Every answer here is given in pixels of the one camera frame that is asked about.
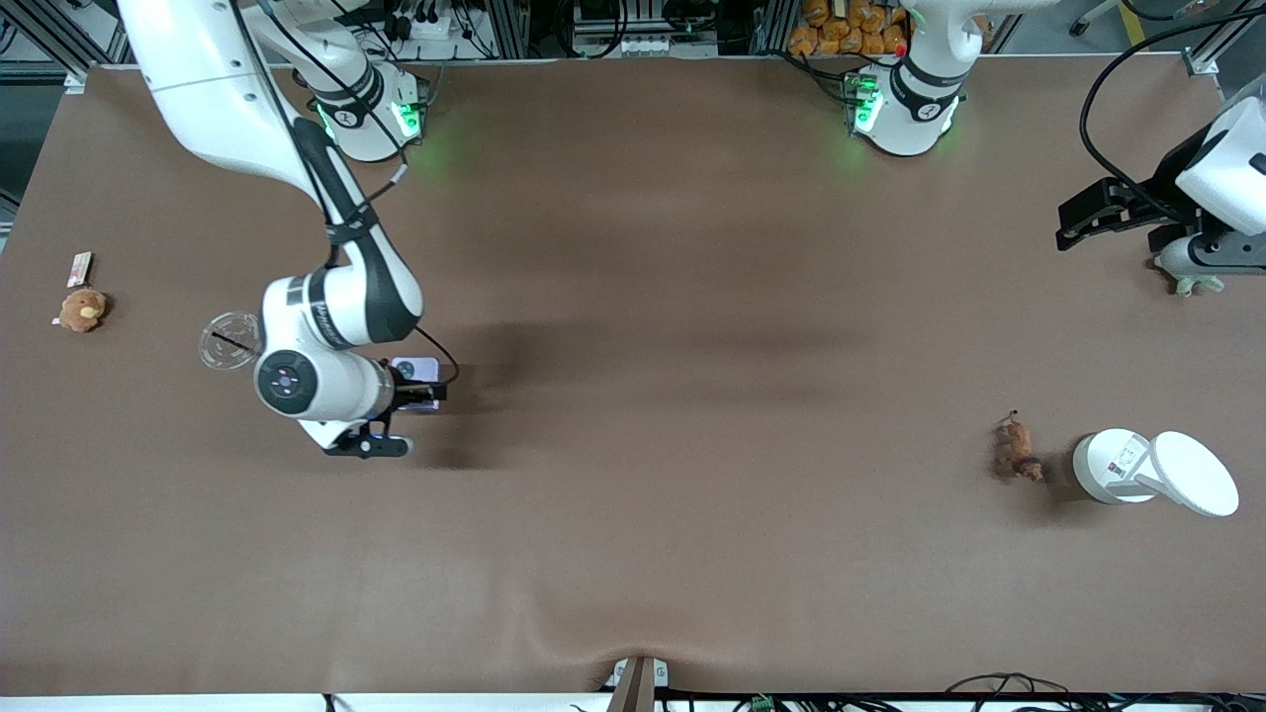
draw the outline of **black cable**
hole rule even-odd
[[[356,213],[363,210],[365,208],[367,208],[370,205],[370,203],[372,203],[373,200],[376,200],[380,196],[382,196],[384,193],[386,193],[386,191],[391,190],[392,188],[395,188],[395,185],[399,182],[400,175],[403,175],[404,170],[408,170],[408,167],[409,167],[409,158],[404,155],[404,146],[399,141],[395,139],[395,134],[392,134],[391,130],[387,129],[386,124],[382,123],[382,119],[380,119],[379,115],[373,111],[373,106],[370,106],[368,103],[365,101],[365,99],[361,99],[360,94],[352,91],[352,87],[347,86],[347,82],[344,82],[341,79],[338,79],[338,75],[335,75],[333,71],[330,71],[330,68],[327,67],[324,63],[322,63],[320,60],[318,60],[316,57],[314,57],[313,53],[309,52],[306,47],[304,47],[303,44],[300,44],[299,41],[295,39],[295,35],[290,34],[290,30],[287,30],[286,27],[284,24],[281,24],[281,20],[277,19],[277,15],[273,14],[271,0],[260,0],[258,5],[260,5],[260,9],[263,10],[263,14],[268,15],[268,19],[272,20],[272,24],[277,28],[277,32],[280,32],[282,34],[282,37],[285,37],[286,41],[290,42],[290,44],[292,44],[296,49],[299,49],[299,52],[304,57],[306,57],[309,62],[311,62],[313,65],[315,65],[318,70],[320,70],[327,77],[330,79],[330,81],[333,81],[334,84],[337,84],[339,89],[342,89],[344,92],[347,92],[348,96],[351,96],[353,100],[356,100],[356,103],[360,104],[362,109],[365,109],[365,113],[367,113],[370,115],[370,118],[373,119],[373,123],[376,123],[379,125],[379,128],[382,129],[382,134],[386,136],[387,141],[391,142],[391,146],[395,147],[396,156],[400,157],[400,171],[396,172],[396,176],[392,177],[391,180],[389,180],[386,182],[386,185],[384,185],[382,188],[375,190],[370,196],[367,196],[365,200],[362,200],[360,205],[357,205],[354,209],[352,209],[352,214],[356,214]],[[349,215],[343,215],[343,219],[347,220],[348,217]]]
[[[242,16],[242,9],[237,6],[237,3],[229,3],[233,8],[233,19],[237,22],[238,32],[242,33],[242,38],[247,42],[247,47],[254,47],[251,42],[251,29],[246,24],[246,18]],[[272,75],[268,73],[268,67],[260,58],[260,53],[254,49],[247,52],[251,56],[251,63],[254,65],[256,73],[260,75],[260,84],[263,85],[265,91],[268,94],[268,99],[272,101],[272,108],[277,111],[277,119],[286,127],[286,133],[290,134],[290,141],[299,146],[299,137],[295,134],[295,127],[290,125],[286,120],[286,110],[282,104],[281,96],[277,95],[277,87],[272,82]],[[329,214],[329,205],[325,203],[325,195],[322,193],[320,184],[316,182],[316,174],[313,172],[311,166],[308,161],[299,161],[304,167],[304,174],[308,176],[308,181],[313,185],[313,195],[316,198],[316,204],[320,205],[322,215],[325,217],[325,224],[330,224],[333,218]]]
[[[13,47],[13,43],[18,39],[18,28],[9,24],[9,20],[4,20],[4,25],[0,25],[0,42],[4,42],[4,47],[0,47],[0,54],[4,54]]]
[[[1134,13],[1136,15],[1138,15],[1139,18],[1142,18],[1144,20],[1152,20],[1153,23],[1167,23],[1167,22],[1172,22],[1172,20],[1179,19],[1176,16],[1176,14],[1175,15],[1153,15],[1151,13],[1144,13],[1144,11],[1139,10],[1138,8],[1136,8],[1134,4],[1131,3],[1129,0],[1120,0],[1120,4],[1124,5],[1125,9],[1129,10],[1131,13]]]
[[[684,32],[686,34],[699,34],[700,32],[706,32],[717,27],[717,13],[718,13],[717,5],[713,5],[711,16],[703,20],[699,24],[695,24],[685,19],[685,14],[679,14],[680,19],[675,18],[674,16],[675,13],[671,10],[671,8],[679,8],[684,3],[685,0],[665,0],[663,11],[660,13],[660,16],[663,19],[663,22],[668,23],[668,27],[671,27],[675,32]]]
[[[344,15],[348,16],[351,15],[351,13],[347,11],[347,8],[344,8],[342,3],[339,3],[338,0],[330,0],[330,1],[334,4],[334,8],[338,9],[339,13],[343,13]],[[379,28],[373,27],[373,23],[370,22],[370,15],[366,14],[365,8],[361,8],[360,10],[357,10],[357,13],[361,16],[360,22],[357,23],[361,27],[361,29],[363,29],[365,32],[372,32],[373,35],[379,39],[379,44],[382,47],[382,51],[386,52],[387,60],[392,62],[399,62],[400,57],[398,57],[395,49],[391,48],[391,42],[389,42],[387,38],[382,35]]]
[[[1118,54],[1117,58],[1113,60],[1112,62],[1108,62],[1108,66],[1104,67],[1101,72],[1099,72],[1099,76],[1095,77],[1095,81],[1090,85],[1090,91],[1086,94],[1086,100],[1081,105],[1081,118],[1077,122],[1077,130],[1081,134],[1081,144],[1086,147],[1086,152],[1090,153],[1090,157],[1094,158],[1095,162],[1098,162],[1100,166],[1103,166],[1104,170],[1106,170],[1109,174],[1117,177],[1117,180],[1123,182],[1131,191],[1142,198],[1144,203],[1147,203],[1152,208],[1156,208],[1157,210],[1161,212],[1161,214],[1163,214],[1165,217],[1170,218],[1176,223],[1181,223],[1184,219],[1177,210],[1175,210],[1170,205],[1166,205],[1157,198],[1152,196],[1152,194],[1147,193],[1147,190],[1144,190],[1143,186],[1141,186],[1137,181],[1134,181],[1134,179],[1129,177],[1125,174],[1125,171],[1118,168],[1115,163],[1109,161],[1108,157],[1104,156],[1099,151],[1099,148],[1095,147],[1094,141],[1091,141],[1090,138],[1090,132],[1086,128],[1086,122],[1090,118],[1090,106],[1095,103],[1095,98],[1099,96],[1099,89],[1103,87],[1104,81],[1106,81],[1108,76],[1112,75],[1112,72],[1115,71],[1117,67],[1122,66],[1125,62],[1125,60],[1129,60],[1131,57],[1151,47],[1152,44],[1156,44],[1157,42],[1165,42],[1171,37],[1177,37],[1180,34],[1186,34],[1189,32],[1195,32],[1198,29],[1222,27],[1239,20],[1260,18],[1262,15],[1266,15],[1266,6],[1256,8],[1253,10],[1244,10],[1242,13],[1233,13],[1222,18],[1209,19],[1156,33],[1152,37],[1143,39],[1138,44],[1134,44],[1129,49],[1125,49],[1124,52]]]
[[[555,39],[558,41],[558,46],[562,47],[562,52],[567,57],[570,58],[586,57],[585,54],[576,52],[575,46],[572,46],[571,41],[566,35],[567,15],[568,15],[568,13],[566,13],[566,9],[567,6],[571,5],[571,3],[572,0],[558,0],[558,5],[555,8]],[[599,52],[598,54],[589,57],[590,60],[601,60],[603,57],[606,57],[608,54],[614,52],[615,48],[619,47],[622,42],[624,42],[624,35],[628,33],[629,29],[628,0],[618,0],[618,3],[617,0],[610,0],[610,8],[611,8],[611,14],[615,16],[611,23],[611,25],[615,28],[615,32],[611,34],[611,41],[606,44],[606,48]],[[575,27],[572,27],[572,34],[575,34]]]
[[[439,343],[438,341],[436,341],[436,337],[433,337],[429,333],[427,333],[427,329],[424,329],[424,328],[422,328],[419,326],[414,326],[413,331],[420,333],[423,336],[423,338],[425,338],[427,341],[429,341],[432,343],[432,346],[434,346],[436,348],[438,348],[439,352],[444,355],[444,359],[448,359],[448,362],[452,364],[452,366],[453,366],[453,375],[448,376],[447,379],[439,381],[436,385],[448,385],[448,384],[453,383],[454,380],[457,380],[457,376],[462,375],[462,365],[457,362],[457,359],[453,359],[453,355],[449,353],[447,348],[444,348],[443,343]]]
[[[462,28],[462,37],[466,37],[466,33],[470,33],[470,37],[467,39],[470,39],[475,49],[480,54],[482,54],[485,60],[495,60],[496,54],[487,44],[484,43],[484,38],[480,37],[479,25],[475,24],[475,19],[471,15],[470,6],[466,5],[466,0],[453,0],[452,8],[453,8],[453,18],[457,19],[457,24],[461,25]],[[462,19],[462,15],[457,13],[458,8],[461,9],[462,14],[466,15],[465,20]]]
[[[1056,699],[1055,703],[1058,704],[1060,707],[1067,709],[1069,712],[1109,712],[1108,707],[1105,704],[1103,704],[1101,702],[1099,702],[1099,701],[1090,699],[1090,698],[1086,698],[1084,696],[1076,694],[1072,690],[1070,690],[1067,687],[1065,687],[1065,685],[1062,685],[1060,683],[1055,683],[1055,682],[1046,680],[1046,679],[1042,679],[1042,678],[1034,678],[1034,677],[1031,677],[1031,675],[1025,675],[1023,673],[991,673],[991,674],[986,674],[986,675],[972,675],[970,678],[958,680],[957,683],[950,685],[950,688],[946,689],[946,693],[947,694],[948,693],[953,693],[956,689],[958,689],[958,688],[961,688],[961,687],[963,687],[966,684],[970,684],[970,683],[974,683],[974,682],[980,682],[980,680],[1000,680],[1000,683],[998,684],[998,687],[991,693],[989,693],[989,694],[986,694],[984,697],[980,697],[976,701],[976,703],[972,706],[972,709],[975,712],[980,712],[980,709],[987,702],[998,699],[1003,694],[1006,684],[1010,683],[1012,680],[1022,680],[1022,682],[1027,683],[1028,694],[1037,694],[1037,685],[1048,687],[1048,688],[1051,688],[1053,690],[1058,690],[1058,692],[1063,693],[1063,699]],[[1018,707],[1018,708],[1013,709],[1012,712],[1050,712],[1050,709],[1042,708],[1042,707],[1034,707],[1034,706],[1024,706],[1024,707]]]
[[[823,70],[814,68],[813,65],[809,63],[809,58],[808,57],[800,57],[798,60],[795,54],[791,54],[790,52],[784,52],[781,49],[768,49],[768,51],[766,51],[763,53],[765,54],[772,54],[775,57],[780,57],[782,61],[787,62],[793,67],[795,67],[795,68],[800,70],[801,72],[809,75],[809,79],[812,79],[813,82],[818,85],[818,89],[820,89],[823,94],[825,94],[827,96],[829,96],[832,99],[832,101],[834,101],[834,103],[837,103],[837,104],[839,104],[842,106],[851,106],[851,105],[856,104],[855,100],[848,99],[847,96],[844,96],[842,94],[836,94],[834,91],[830,90],[829,85],[823,84],[824,81],[829,80],[829,81],[834,81],[838,85],[838,84],[843,82],[844,75],[847,72],[841,72],[841,73],[837,75],[837,73],[832,73],[832,72],[827,72],[827,71],[823,71]]]
[[[862,54],[861,52],[841,52],[836,54],[836,57],[857,57],[858,60],[866,60],[867,63],[875,65],[876,67],[884,67],[885,70],[896,68],[896,66],[900,63],[898,62],[896,65],[885,65],[884,62],[880,62],[875,57],[871,57],[870,54]]]

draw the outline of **white lid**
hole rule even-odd
[[[1239,507],[1239,490],[1227,466],[1191,436],[1174,431],[1156,436],[1152,464],[1170,498],[1205,517],[1225,517]]]

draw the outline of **label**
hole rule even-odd
[[[1147,443],[1139,445],[1137,438],[1131,438],[1129,443],[1113,457],[1113,461],[1108,462],[1108,471],[1124,478],[1134,470],[1143,455],[1147,455]]]
[[[71,276],[66,280],[66,289],[80,286],[87,281],[87,271],[92,266],[92,253],[80,252],[71,262]]]

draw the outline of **green led light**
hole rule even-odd
[[[391,103],[391,113],[395,114],[396,123],[400,124],[400,130],[404,132],[405,138],[418,136],[418,109],[400,104],[395,101]]]
[[[320,123],[325,124],[325,136],[334,143],[338,143],[338,139],[334,138],[334,127],[329,125],[329,117],[325,115],[325,109],[320,104],[316,105],[316,114],[320,117]]]
[[[857,130],[867,132],[875,128],[875,118],[879,117],[879,110],[884,108],[884,92],[877,89],[870,95],[862,105],[857,108]]]

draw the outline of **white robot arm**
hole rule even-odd
[[[863,110],[853,128],[894,156],[932,148],[958,106],[958,90],[980,57],[984,37],[976,15],[1025,13],[1058,0],[903,0],[914,20],[909,52],[891,67],[871,65]]]
[[[120,0],[119,10],[154,103],[185,148],[289,182],[325,212],[332,258],[265,291],[256,391],[327,452],[403,455],[406,438],[373,436],[367,423],[442,394],[351,348],[409,336],[422,317],[422,290],[325,129],[281,99],[247,13],[230,3]],[[363,56],[353,70],[362,65]],[[348,265],[337,265],[338,252]]]
[[[357,161],[381,161],[422,130],[414,109],[418,77],[387,62],[370,62],[356,37],[333,20],[365,3],[272,0],[246,8],[242,15],[258,42],[303,75],[339,148]]]
[[[1060,205],[1056,246],[1160,224],[1148,234],[1156,266],[1177,293],[1222,290],[1224,274],[1266,274],[1266,75],[1161,160],[1133,190],[1105,177]]]

